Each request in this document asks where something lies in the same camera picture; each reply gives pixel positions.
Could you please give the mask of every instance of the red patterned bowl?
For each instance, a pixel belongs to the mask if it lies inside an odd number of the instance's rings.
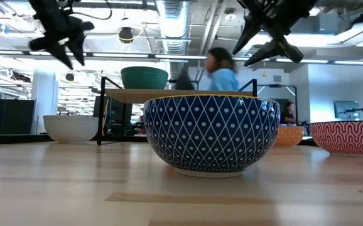
[[[310,131],[316,144],[330,154],[363,155],[363,121],[311,123]]]
[[[280,126],[274,147],[296,146],[303,139],[303,135],[304,128],[302,126]]]

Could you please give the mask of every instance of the computer monitor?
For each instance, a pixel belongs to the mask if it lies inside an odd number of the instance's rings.
[[[360,119],[360,112],[346,112],[346,110],[359,109],[358,101],[335,100],[333,109],[336,119]]]

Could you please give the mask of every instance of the wooden shelf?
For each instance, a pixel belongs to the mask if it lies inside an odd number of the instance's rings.
[[[141,89],[106,89],[107,96],[125,104],[143,104],[147,100],[175,95],[243,95],[252,96],[252,92],[243,91],[197,91],[197,90],[141,90]]]

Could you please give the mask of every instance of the orange bowl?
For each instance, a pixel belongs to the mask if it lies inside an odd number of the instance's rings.
[[[296,146],[303,139],[303,126],[281,126],[274,147]]]

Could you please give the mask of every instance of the black metal frame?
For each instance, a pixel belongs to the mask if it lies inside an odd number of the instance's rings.
[[[100,81],[100,100],[99,100],[99,121],[98,121],[98,133],[96,135],[96,142],[97,145],[102,145],[102,142],[104,140],[104,136],[102,134],[102,130],[104,128],[104,114],[105,114],[105,92],[106,92],[106,82],[110,82],[111,84],[115,85],[117,88],[119,89],[123,89],[120,85],[118,85],[117,83],[113,82],[111,79],[102,76],[101,81]],[[193,83],[197,84],[197,89],[198,89],[198,81],[192,81]],[[245,84],[239,91],[243,91],[246,87],[248,87],[250,84],[252,84],[252,96],[253,97],[257,97],[257,80],[256,79],[252,79],[250,82],[248,82],[247,84]],[[109,143],[106,144],[110,144],[110,143],[115,143],[115,142],[122,142],[122,141],[127,141],[127,142],[141,142],[141,141],[146,141],[146,138],[144,137],[127,137],[125,136],[125,132],[126,132],[126,107],[127,104],[123,104],[123,115],[122,115],[122,133],[120,137],[113,137]]]
[[[296,111],[296,124],[299,124],[299,120],[298,120],[298,103],[297,103],[297,86],[295,85],[280,85],[280,84],[269,84],[269,85],[258,85],[258,86],[262,86],[262,87],[269,87],[269,88],[282,88],[282,87],[290,87],[290,88],[294,88],[295,90],[295,104],[296,104],[296,107],[295,107],[295,111]]]

